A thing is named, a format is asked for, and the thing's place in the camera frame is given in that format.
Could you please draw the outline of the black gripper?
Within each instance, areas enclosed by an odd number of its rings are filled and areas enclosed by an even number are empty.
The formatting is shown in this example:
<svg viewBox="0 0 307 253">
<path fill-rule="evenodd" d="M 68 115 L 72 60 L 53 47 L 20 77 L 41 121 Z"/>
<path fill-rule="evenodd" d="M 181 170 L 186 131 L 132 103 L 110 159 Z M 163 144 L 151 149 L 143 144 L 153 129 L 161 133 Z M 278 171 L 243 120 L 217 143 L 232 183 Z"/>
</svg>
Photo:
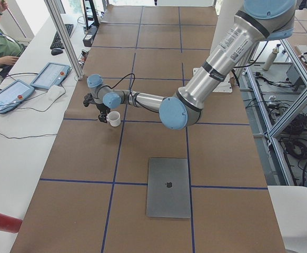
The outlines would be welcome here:
<svg viewBox="0 0 307 253">
<path fill-rule="evenodd" d="M 98 119 L 100 122 L 107 123 L 107 115 L 110 113 L 110 108 L 104 105 L 103 103 L 96 105 L 99 110 Z"/>
</svg>

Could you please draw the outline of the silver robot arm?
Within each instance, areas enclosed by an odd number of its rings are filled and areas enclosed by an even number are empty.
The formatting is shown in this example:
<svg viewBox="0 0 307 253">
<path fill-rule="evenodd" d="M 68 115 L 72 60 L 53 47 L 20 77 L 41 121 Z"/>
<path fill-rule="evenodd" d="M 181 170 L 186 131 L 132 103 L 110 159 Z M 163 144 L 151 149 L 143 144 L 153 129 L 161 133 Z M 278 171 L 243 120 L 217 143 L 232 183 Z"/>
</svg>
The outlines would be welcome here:
<svg viewBox="0 0 307 253">
<path fill-rule="evenodd" d="M 121 104 L 144 108 L 159 114 L 169 129 L 194 125 L 201 117 L 204 102 L 238 64 L 248 50 L 260 41 L 288 38 L 293 33 L 295 1 L 244 1 L 234 15 L 234 24 L 186 86 L 170 97 L 105 85 L 98 74 L 87 78 L 90 92 L 83 105 L 96 105 L 101 122 Z"/>
</svg>

